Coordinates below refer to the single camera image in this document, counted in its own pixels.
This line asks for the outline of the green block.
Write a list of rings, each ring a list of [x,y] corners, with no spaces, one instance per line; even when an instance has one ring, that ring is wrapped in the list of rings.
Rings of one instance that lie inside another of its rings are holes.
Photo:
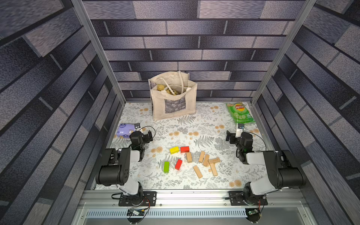
[[[169,173],[169,168],[170,168],[170,162],[168,162],[168,161],[164,162],[163,172]]]

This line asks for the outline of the yellow block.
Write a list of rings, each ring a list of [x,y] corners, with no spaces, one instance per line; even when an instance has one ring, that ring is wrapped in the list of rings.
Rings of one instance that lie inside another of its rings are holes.
[[[178,153],[180,151],[180,148],[178,146],[170,148],[170,154],[175,154]]]

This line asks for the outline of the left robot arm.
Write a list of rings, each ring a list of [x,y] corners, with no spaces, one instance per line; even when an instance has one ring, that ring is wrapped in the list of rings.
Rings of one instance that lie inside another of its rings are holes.
[[[126,148],[105,149],[95,175],[97,185],[109,187],[115,185],[123,195],[142,198],[141,184],[130,178],[130,164],[141,162],[145,155],[145,145],[153,141],[152,132],[147,134],[135,131],[130,135],[131,144]]]

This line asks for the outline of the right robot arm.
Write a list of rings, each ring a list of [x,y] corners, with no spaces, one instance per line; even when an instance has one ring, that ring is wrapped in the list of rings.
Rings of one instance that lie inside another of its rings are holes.
[[[229,193],[226,200],[231,205],[265,205],[269,193],[284,188],[297,188],[305,185],[306,178],[289,150],[253,151],[253,136],[249,132],[241,135],[226,132],[226,141],[237,148],[236,157],[245,165],[258,165],[266,168],[267,175],[247,182],[239,193]]]

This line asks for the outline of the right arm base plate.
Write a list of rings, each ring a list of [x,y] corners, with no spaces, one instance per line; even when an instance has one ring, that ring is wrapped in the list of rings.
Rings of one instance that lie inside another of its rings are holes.
[[[265,196],[252,196],[244,194],[242,191],[229,191],[231,206],[263,206],[268,205]]]

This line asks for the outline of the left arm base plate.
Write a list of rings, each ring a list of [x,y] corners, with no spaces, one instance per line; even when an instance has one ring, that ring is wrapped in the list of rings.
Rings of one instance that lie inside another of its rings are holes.
[[[119,199],[119,206],[135,207],[135,206],[155,206],[157,200],[156,191],[144,191],[142,196],[126,196],[122,195]]]

